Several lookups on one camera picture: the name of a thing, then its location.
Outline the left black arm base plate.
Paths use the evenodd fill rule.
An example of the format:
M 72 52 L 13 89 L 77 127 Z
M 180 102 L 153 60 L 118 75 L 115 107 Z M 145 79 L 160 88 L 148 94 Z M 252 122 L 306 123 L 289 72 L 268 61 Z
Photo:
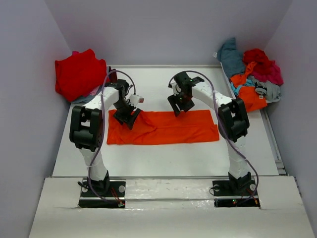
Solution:
M 126 205 L 125 191 L 126 181 L 110 180 L 110 187 L 107 192 L 97 191 L 100 199 L 89 188 L 88 181 L 83 179 L 77 184 L 81 187 L 78 206 L 80 208 L 103 208 L 103 209 L 124 209 Z

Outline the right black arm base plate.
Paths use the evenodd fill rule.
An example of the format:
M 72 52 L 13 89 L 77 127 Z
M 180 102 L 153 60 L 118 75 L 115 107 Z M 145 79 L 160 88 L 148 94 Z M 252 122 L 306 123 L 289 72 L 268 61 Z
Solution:
M 246 188 L 233 191 L 228 180 L 214 180 L 209 193 L 213 196 L 215 208 L 258 207 L 260 200 L 258 192 L 254 192 L 256 182 L 251 181 Z

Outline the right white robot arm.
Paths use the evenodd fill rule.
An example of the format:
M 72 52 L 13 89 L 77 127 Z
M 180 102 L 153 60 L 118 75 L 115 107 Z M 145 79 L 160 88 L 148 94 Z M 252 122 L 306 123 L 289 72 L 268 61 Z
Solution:
M 233 99 L 217 92 L 205 75 L 193 70 L 174 75 L 168 87 L 173 90 L 173 94 L 167 99 L 176 117 L 181 112 L 187 112 L 194 107 L 193 98 L 214 109 L 218 130 L 226 140 L 229 156 L 226 188 L 235 195 L 242 194 L 252 182 L 248 160 L 243 155 L 245 137 L 250 126 L 243 100 Z

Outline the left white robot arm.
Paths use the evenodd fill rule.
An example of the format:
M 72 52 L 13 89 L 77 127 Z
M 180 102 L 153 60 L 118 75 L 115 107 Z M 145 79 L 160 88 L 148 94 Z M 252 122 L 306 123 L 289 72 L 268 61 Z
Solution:
M 132 94 L 126 98 L 131 86 L 126 80 L 107 82 L 90 102 L 75 106 L 71 112 L 69 139 L 81 152 L 87 166 L 88 188 L 99 196 L 109 192 L 110 179 L 101 153 L 105 135 L 106 112 L 115 107 L 114 119 L 132 129 L 141 112 L 137 108 L 144 98 Z

